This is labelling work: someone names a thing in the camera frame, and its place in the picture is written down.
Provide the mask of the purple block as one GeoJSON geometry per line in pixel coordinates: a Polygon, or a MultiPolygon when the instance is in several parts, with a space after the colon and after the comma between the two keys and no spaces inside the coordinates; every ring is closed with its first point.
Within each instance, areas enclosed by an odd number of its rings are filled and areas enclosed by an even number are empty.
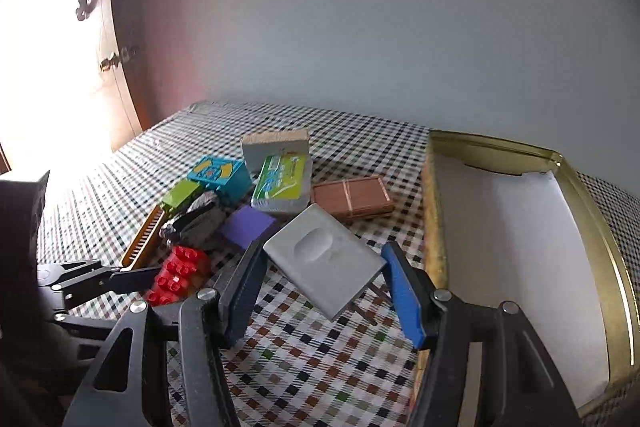
{"type": "Polygon", "coordinates": [[[277,219],[252,206],[242,206],[231,213],[217,233],[231,245],[246,249],[258,239],[268,239],[278,228],[277,219]]]}

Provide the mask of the grey box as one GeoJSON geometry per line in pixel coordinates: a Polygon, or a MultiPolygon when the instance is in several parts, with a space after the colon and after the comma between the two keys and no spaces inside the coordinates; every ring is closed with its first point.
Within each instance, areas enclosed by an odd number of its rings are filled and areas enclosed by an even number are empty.
{"type": "Polygon", "coordinates": [[[338,319],[386,265],[380,254],[317,204],[270,237],[264,251],[330,321],[338,319]]]}

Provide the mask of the wooden door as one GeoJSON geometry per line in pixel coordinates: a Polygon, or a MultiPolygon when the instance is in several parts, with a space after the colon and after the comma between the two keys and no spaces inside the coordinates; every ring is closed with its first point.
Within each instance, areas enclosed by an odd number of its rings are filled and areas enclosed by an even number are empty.
{"type": "Polygon", "coordinates": [[[71,176],[142,132],[125,65],[100,72],[120,45],[113,0],[76,18],[77,0],[1,0],[1,157],[15,170],[71,176]]]}

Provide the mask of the lime green toy brick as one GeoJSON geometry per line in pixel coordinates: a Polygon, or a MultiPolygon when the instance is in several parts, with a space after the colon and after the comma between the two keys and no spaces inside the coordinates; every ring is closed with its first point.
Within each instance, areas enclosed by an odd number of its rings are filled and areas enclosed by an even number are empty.
{"type": "Polygon", "coordinates": [[[198,182],[190,179],[180,180],[160,200],[160,207],[168,213],[176,213],[191,205],[203,192],[203,187],[198,182]]]}

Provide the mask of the white box with gold top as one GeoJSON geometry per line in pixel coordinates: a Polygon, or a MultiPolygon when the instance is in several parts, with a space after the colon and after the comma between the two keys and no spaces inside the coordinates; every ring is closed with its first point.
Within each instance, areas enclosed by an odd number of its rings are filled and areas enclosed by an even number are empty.
{"type": "Polygon", "coordinates": [[[307,129],[265,131],[244,135],[241,139],[243,159],[250,173],[259,172],[268,156],[309,153],[307,129]]]}

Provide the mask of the red toy brick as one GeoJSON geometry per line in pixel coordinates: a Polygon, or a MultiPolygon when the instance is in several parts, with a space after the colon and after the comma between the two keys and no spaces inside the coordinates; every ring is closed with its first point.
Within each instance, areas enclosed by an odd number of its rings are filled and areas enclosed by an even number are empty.
{"type": "Polygon", "coordinates": [[[196,293],[209,280],[210,273],[212,266],[204,251],[174,246],[144,298],[151,307],[178,303],[196,293]]]}

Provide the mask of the gold metal tray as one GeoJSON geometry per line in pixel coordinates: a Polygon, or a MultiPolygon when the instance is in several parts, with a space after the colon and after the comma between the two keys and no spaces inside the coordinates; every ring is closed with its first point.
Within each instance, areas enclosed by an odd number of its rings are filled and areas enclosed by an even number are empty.
{"type": "Polygon", "coordinates": [[[520,305],[582,420],[602,426],[639,377],[639,228],[555,150],[428,132],[424,269],[488,307],[520,305]]]}

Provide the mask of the brown comb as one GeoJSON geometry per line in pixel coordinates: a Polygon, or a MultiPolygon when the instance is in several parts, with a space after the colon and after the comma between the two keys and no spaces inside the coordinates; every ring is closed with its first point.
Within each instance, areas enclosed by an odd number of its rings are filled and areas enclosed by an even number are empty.
{"type": "Polygon", "coordinates": [[[149,264],[160,243],[160,229],[167,218],[168,214],[162,206],[156,205],[151,210],[122,256],[122,267],[125,270],[142,269],[149,264]]]}

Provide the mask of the green dental floss box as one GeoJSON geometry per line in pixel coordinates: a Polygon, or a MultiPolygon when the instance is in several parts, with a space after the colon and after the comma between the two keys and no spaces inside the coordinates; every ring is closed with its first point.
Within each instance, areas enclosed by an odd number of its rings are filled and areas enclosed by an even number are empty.
{"type": "Polygon", "coordinates": [[[270,215],[297,215],[310,202],[312,161],[308,154],[270,155],[262,164],[250,200],[270,215]]]}

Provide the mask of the brown copper case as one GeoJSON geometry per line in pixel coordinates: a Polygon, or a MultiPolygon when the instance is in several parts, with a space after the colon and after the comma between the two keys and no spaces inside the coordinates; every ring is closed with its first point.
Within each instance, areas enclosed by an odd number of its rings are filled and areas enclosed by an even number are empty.
{"type": "Polygon", "coordinates": [[[382,176],[314,184],[311,202],[340,221],[388,215],[395,208],[382,176]]]}

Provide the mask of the black white object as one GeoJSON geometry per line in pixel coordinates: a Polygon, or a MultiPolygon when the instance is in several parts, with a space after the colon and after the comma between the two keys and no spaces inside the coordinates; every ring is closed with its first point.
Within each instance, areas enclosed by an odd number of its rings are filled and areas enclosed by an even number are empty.
{"type": "Polygon", "coordinates": [[[160,228],[160,240],[167,246],[182,246],[211,251],[217,242],[217,231],[226,220],[217,194],[206,191],[189,208],[160,228]]]}

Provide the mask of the teal toy brick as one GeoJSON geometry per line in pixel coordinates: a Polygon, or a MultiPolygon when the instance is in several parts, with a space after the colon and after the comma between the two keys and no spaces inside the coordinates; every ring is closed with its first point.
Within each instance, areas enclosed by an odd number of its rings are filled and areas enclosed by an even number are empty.
{"type": "Polygon", "coordinates": [[[224,206],[236,205],[253,187],[244,162],[224,157],[203,157],[186,177],[213,191],[224,206]]]}

